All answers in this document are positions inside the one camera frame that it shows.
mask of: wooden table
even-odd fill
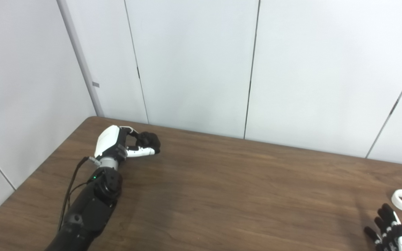
[[[402,188],[400,164],[91,117],[0,207],[0,251],[49,244],[75,165],[112,124],[155,132],[161,153],[120,166],[92,251],[374,250],[362,229]]]

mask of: black fingertip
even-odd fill
[[[381,230],[382,233],[384,233],[386,231],[386,228],[387,228],[386,224],[384,224],[384,221],[381,218],[376,217],[375,224],[379,227],[379,229]]]
[[[382,207],[381,207],[383,210],[385,210],[386,212],[388,212],[388,213],[393,213],[393,209],[392,209],[392,207],[389,205],[389,204],[387,204],[387,203],[384,203],[384,204],[382,204]]]
[[[378,234],[370,227],[364,227],[364,233],[373,240],[373,242],[379,240]]]
[[[388,216],[386,215],[386,212],[383,209],[378,209],[378,215],[379,217],[381,217],[381,219],[383,221],[387,221],[388,220]]]

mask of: robotic arm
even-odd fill
[[[126,146],[128,135],[136,138],[135,146]],[[86,158],[93,161],[97,169],[60,219],[57,235],[45,251],[86,251],[104,230],[121,195],[119,164],[126,158],[158,154],[160,146],[154,133],[138,133],[131,127],[116,125],[105,129],[97,140],[94,158]]]

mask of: black cable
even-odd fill
[[[88,159],[89,159],[89,157],[83,157],[83,159],[80,160],[80,162],[75,167],[74,173],[72,175],[72,178],[70,180],[69,186],[67,188],[67,191],[66,191],[66,194],[65,194],[65,197],[64,197],[63,206],[62,206],[62,210],[61,210],[61,213],[60,213],[59,227],[57,228],[57,232],[60,232],[61,226],[63,224],[64,210],[66,209],[66,202],[67,202],[67,200],[69,198],[70,188],[72,187],[72,184],[74,183],[75,177],[77,176],[77,172],[79,171],[80,167]]]
[[[72,193],[73,193],[77,188],[79,188],[79,187],[81,187],[81,186],[83,186],[83,185],[86,185],[86,184],[88,184],[88,182],[83,182],[82,184],[78,184],[76,187],[74,187],[74,188],[70,191],[69,196],[67,197],[67,209],[68,209],[68,210],[69,210],[69,207],[70,207],[70,196],[72,195]]]

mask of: white robotic hand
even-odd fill
[[[378,215],[375,224],[379,227],[381,236],[370,227],[364,228],[364,232],[375,243],[375,250],[402,251],[402,224],[395,211],[388,204],[383,204],[378,209]]]
[[[126,146],[126,137],[136,138],[135,146]],[[97,140],[94,157],[97,165],[108,165],[117,168],[118,164],[131,157],[154,155],[161,152],[161,142],[154,133],[138,133],[131,127],[118,127],[112,125],[100,134]]]

